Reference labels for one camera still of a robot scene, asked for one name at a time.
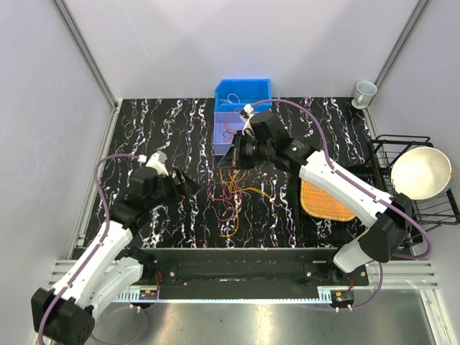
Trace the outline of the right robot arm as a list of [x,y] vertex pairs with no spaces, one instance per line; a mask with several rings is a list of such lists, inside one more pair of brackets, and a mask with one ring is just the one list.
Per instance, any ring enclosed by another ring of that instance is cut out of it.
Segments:
[[372,187],[332,161],[325,151],[302,136],[292,138],[271,111],[243,116],[228,152],[218,166],[250,170],[271,162],[278,170],[314,184],[344,204],[365,226],[343,245],[326,267],[326,276],[342,285],[357,267],[371,261],[389,262],[409,233],[412,201],[403,193],[390,195]]

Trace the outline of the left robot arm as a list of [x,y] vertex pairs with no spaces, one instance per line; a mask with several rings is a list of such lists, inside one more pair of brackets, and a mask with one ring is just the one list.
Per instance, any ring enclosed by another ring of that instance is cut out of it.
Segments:
[[84,344],[104,310],[131,284],[150,283],[155,258],[128,244],[149,221],[152,209],[179,204],[201,186],[177,168],[141,167],[112,205],[109,217],[72,268],[52,288],[31,299],[38,341]]

